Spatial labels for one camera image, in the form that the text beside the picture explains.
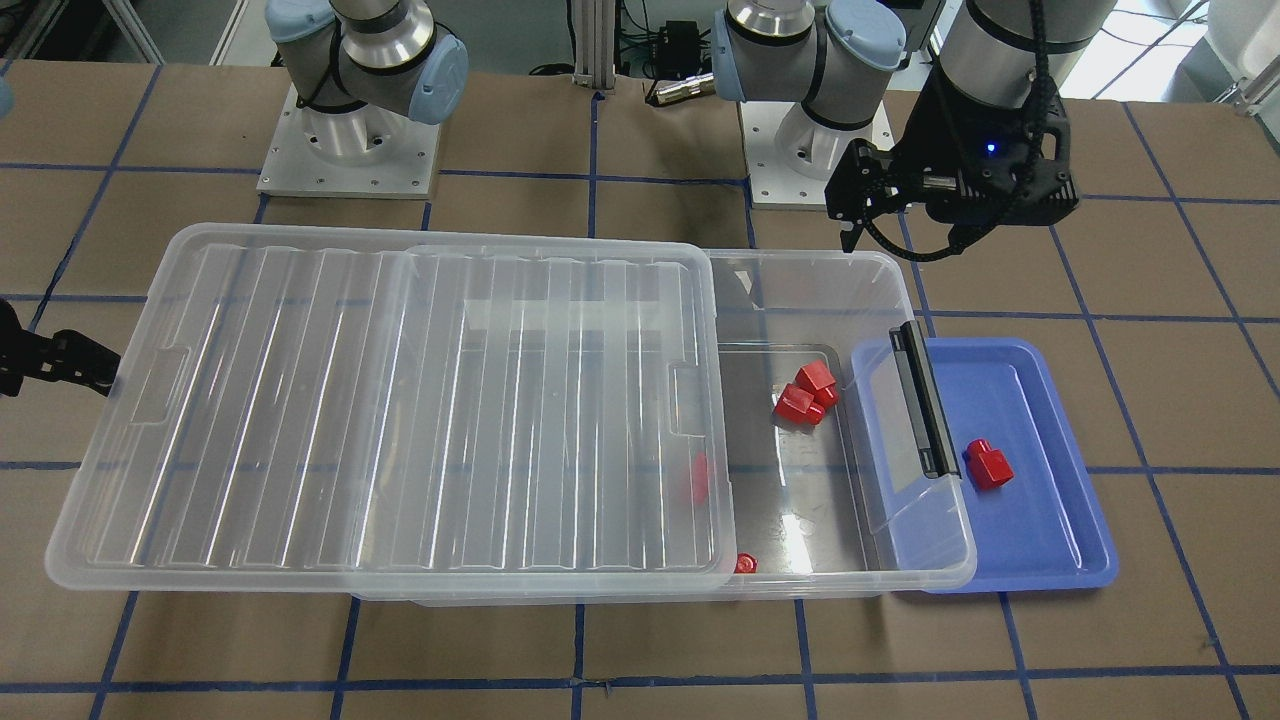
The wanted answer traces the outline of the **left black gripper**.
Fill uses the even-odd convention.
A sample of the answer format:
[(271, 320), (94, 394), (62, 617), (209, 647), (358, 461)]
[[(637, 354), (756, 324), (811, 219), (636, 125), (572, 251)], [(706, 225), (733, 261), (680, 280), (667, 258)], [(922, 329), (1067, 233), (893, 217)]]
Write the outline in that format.
[(826, 183), (826, 210), (844, 252), (870, 236), (904, 252), (876, 225), (923, 202), (951, 225), (1052, 225), (1080, 204), (1070, 169), (1071, 129), (1059, 88), (1036, 113), (1032, 100), (996, 108), (932, 70), (892, 151), (854, 138)]

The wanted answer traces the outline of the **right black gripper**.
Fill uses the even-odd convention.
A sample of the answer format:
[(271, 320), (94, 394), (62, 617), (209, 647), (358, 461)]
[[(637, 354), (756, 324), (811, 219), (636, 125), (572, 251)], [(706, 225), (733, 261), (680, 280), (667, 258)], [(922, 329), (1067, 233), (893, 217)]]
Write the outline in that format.
[(17, 397), (26, 382), (67, 382), (110, 391), (120, 355), (78, 331), (44, 337), (26, 331), (17, 310), (1, 301), (1, 396)]

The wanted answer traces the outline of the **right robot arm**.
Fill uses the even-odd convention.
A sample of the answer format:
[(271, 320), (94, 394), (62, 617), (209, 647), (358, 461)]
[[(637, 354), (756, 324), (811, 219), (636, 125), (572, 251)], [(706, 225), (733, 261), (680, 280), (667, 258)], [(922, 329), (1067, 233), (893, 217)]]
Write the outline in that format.
[(425, 1), (269, 1), (292, 85), (257, 187), (273, 197), (426, 197), (468, 51)]

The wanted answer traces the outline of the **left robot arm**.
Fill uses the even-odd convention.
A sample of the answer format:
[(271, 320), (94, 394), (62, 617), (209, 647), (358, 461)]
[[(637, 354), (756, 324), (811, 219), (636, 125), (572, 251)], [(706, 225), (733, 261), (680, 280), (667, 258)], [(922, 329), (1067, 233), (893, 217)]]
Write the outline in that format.
[(845, 252), (864, 236), (910, 263), (954, 258), (1002, 225), (1047, 227), (1080, 204), (1060, 81), (1111, 1), (965, 1), (888, 150), (863, 137), (908, 58), (881, 1), (728, 1), (710, 24), (717, 94), (791, 105)]

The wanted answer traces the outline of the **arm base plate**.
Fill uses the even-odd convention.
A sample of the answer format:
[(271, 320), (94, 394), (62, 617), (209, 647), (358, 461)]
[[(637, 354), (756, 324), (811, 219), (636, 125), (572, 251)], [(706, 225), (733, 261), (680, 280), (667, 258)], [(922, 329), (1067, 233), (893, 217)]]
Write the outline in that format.
[(428, 200), (442, 128), (380, 108), (324, 114), (291, 87), (256, 188), (271, 197)]
[(820, 126), (799, 102), (741, 102), (739, 113), (751, 204), (760, 209), (824, 211), (826, 186), (850, 141), (895, 145), (884, 104), (855, 131)]

